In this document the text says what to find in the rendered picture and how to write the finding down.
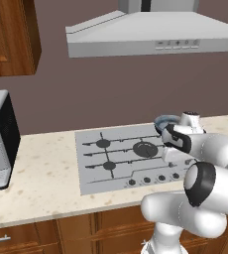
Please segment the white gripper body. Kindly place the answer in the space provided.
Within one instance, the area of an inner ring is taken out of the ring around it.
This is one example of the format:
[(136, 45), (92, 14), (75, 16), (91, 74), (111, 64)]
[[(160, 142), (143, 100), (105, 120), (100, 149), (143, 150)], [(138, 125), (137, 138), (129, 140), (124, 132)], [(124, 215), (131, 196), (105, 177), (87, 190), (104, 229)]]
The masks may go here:
[(165, 147), (162, 153), (162, 159), (165, 163), (175, 163), (179, 161), (191, 160), (192, 156), (176, 148)]

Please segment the blue-grey pan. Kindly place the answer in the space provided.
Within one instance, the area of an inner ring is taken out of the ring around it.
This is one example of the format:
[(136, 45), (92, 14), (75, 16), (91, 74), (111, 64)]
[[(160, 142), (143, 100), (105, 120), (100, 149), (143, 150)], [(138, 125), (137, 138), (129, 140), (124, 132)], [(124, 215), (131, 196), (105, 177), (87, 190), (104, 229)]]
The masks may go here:
[(154, 120), (155, 129), (159, 134), (162, 134), (163, 130), (168, 124), (177, 124), (180, 120), (176, 115), (161, 115)]

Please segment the grey gas hob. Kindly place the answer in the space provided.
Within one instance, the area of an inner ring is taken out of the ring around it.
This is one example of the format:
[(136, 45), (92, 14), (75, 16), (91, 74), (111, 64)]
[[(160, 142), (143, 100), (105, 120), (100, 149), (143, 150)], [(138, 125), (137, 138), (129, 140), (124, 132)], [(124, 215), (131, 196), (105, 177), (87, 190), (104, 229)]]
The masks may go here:
[[(165, 163), (164, 144), (153, 124), (77, 131), (75, 145), (81, 194), (181, 181), (195, 163), (193, 159)], [(166, 177), (164, 182), (160, 175)], [(151, 182), (144, 183), (144, 177)], [(129, 186), (130, 179), (136, 181), (134, 186)]]

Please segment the narrow brown cabinet panel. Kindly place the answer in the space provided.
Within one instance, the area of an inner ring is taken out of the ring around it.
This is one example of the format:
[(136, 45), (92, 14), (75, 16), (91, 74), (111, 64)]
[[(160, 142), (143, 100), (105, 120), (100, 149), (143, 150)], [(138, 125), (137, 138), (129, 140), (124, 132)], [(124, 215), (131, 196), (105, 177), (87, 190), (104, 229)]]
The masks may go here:
[(58, 219), (57, 229), (63, 254), (97, 254), (93, 240), (96, 232), (93, 214)]

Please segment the grey range hood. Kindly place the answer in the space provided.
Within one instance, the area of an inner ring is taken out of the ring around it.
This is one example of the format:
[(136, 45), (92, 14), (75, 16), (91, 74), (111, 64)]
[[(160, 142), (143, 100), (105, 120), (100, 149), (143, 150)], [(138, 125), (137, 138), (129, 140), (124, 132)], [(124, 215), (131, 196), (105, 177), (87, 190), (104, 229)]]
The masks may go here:
[(65, 29), (72, 58), (228, 52), (228, 24), (199, 0), (118, 0), (118, 9)]

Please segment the brown wooden drawer front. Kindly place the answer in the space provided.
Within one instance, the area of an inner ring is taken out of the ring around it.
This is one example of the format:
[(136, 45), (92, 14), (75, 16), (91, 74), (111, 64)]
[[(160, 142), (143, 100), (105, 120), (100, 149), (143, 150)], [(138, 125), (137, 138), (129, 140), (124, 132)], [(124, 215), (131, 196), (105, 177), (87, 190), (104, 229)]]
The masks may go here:
[(0, 254), (61, 254), (57, 226), (53, 220), (0, 228)]

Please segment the brown wooden wall cabinet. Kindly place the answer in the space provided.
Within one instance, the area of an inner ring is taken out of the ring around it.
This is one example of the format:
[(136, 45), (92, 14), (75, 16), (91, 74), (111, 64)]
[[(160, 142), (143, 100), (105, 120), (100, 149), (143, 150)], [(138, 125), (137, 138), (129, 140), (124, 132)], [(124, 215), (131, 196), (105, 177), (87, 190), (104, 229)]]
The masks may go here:
[(42, 53), (34, 0), (0, 0), (0, 76), (31, 75)]

